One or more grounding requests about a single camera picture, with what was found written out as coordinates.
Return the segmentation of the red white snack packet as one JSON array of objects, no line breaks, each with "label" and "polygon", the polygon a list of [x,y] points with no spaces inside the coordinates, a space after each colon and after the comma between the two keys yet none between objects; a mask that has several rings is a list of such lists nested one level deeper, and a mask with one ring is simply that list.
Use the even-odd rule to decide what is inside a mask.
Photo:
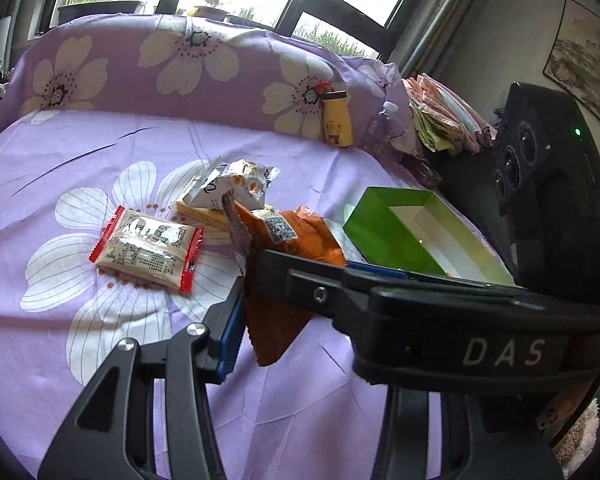
[{"label": "red white snack packet", "polygon": [[103,269],[188,294],[193,289],[202,226],[188,226],[119,206],[88,261]]}]

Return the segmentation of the green cracker packet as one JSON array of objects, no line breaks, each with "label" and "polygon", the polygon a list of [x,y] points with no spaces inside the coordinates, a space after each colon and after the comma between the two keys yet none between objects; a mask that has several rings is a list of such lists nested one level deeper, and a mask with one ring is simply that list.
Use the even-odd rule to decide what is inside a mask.
[{"label": "green cracker packet", "polygon": [[226,212],[223,209],[215,210],[209,208],[191,207],[187,206],[182,200],[177,200],[173,207],[179,214],[187,219],[196,220],[203,223],[205,226],[212,226],[212,228],[224,232],[230,232],[232,229],[237,228],[238,226],[246,225],[246,222],[242,220],[242,217],[240,216],[240,213],[243,210],[249,212],[254,218],[261,220],[276,214],[276,210],[270,205],[265,205],[260,209],[249,210],[248,208],[242,206],[242,204],[238,203],[237,200],[234,200],[232,203],[232,209],[230,210],[229,216],[226,215]]}]

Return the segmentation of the orange snack packet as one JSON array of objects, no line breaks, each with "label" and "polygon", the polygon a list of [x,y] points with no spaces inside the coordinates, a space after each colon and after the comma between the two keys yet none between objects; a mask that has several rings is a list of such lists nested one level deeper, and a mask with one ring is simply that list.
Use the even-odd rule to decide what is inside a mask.
[{"label": "orange snack packet", "polygon": [[232,191],[221,198],[237,260],[244,265],[249,339],[257,363],[276,363],[315,313],[313,289],[341,278],[343,251],[324,219],[306,206],[259,217]]}]

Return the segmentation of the silver white snack packet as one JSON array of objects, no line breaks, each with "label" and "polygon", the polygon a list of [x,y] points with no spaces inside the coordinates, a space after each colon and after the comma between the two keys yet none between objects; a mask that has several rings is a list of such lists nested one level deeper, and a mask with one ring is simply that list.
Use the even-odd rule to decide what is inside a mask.
[{"label": "silver white snack packet", "polygon": [[217,159],[201,177],[189,181],[178,200],[190,208],[221,210],[222,196],[232,192],[234,200],[247,209],[262,209],[266,191],[279,174],[279,168],[258,162],[245,159],[221,162]]}]

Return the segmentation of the green cardboard box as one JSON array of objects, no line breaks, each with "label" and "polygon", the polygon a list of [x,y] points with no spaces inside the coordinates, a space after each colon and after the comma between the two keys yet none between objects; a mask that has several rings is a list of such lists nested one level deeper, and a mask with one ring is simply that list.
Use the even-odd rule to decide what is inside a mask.
[{"label": "green cardboard box", "polygon": [[343,231],[371,264],[513,286],[491,246],[430,191],[366,188]]}]

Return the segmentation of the stack of folded cloths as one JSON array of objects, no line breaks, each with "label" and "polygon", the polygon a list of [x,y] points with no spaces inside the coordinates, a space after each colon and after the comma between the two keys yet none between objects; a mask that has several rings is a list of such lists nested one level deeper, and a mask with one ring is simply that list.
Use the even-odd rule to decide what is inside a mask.
[{"label": "stack of folded cloths", "polygon": [[420,142],[430,152],[478,154],[490,148],[498,130],[466,101],[427,74],[402,80]]}]

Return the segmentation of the clear plastic water bottle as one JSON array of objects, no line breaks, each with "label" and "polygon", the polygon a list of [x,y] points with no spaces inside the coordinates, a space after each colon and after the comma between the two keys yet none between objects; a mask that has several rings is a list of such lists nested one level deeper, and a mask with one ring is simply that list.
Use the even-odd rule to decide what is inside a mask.
[{"label": "clear plastic water bottle", "polygon": [[400,159],[399,150],[392,144],[405,133],[398,111],[396,103],[385,101],[382,104],[380,112],[370,121],[363,139],[362,149],[366,153],[378,159]]}]

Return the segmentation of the yellow bottle with red cap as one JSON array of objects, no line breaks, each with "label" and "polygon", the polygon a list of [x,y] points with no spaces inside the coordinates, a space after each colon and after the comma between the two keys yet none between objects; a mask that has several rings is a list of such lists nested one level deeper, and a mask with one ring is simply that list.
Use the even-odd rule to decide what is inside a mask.
[{"label": "yellow bottle with red cap", "polygon": [[327,81],[320,81],[314,90],[322,104],[325,142],[336,148],[353,145],[353,129],[348,110],[348,92],[337,90]]}]

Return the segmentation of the purple floral bed sheet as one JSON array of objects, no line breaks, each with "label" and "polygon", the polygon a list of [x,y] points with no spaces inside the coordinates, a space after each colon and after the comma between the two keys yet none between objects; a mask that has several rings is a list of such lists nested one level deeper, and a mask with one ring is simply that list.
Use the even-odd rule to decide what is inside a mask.
[{"label": "purple floral bed sheet", "polygon": [[237,275],[212,228],[188,295],[97,269],[88,257],[117,208],[176,220],[190,180],[248,159],[279,169],[273,207],[314,210],[356,259],[350,208],[370,186],[415,185],[325,143],[324,83],[347,92],[357,139],[385,102],[411,118],[392,65],[203,18],[80,18],[20,58],[0,104],[0,439],[26,474],[120,339],[173,335]]}]

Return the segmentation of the framed landscape painting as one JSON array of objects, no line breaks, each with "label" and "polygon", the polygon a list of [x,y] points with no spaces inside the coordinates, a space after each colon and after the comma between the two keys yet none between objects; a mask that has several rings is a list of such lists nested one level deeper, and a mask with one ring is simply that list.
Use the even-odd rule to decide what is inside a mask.
[{"label": "framed landscape painting", "polygon": [[565,0],[543,75],[569,92],[600,121],[600,16]]}]

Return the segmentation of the potted plant on sill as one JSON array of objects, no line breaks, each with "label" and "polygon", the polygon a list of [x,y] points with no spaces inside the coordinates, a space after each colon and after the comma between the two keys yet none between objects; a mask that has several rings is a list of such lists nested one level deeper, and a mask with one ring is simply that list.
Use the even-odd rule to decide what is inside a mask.
[{"label": "potted plant on sill", "polygon": [[186,15],[222,22],[227,17],[228,12],[221,8],[221,3],[222,0],[200,0],[200,3],[195,4],[186,11]]}]

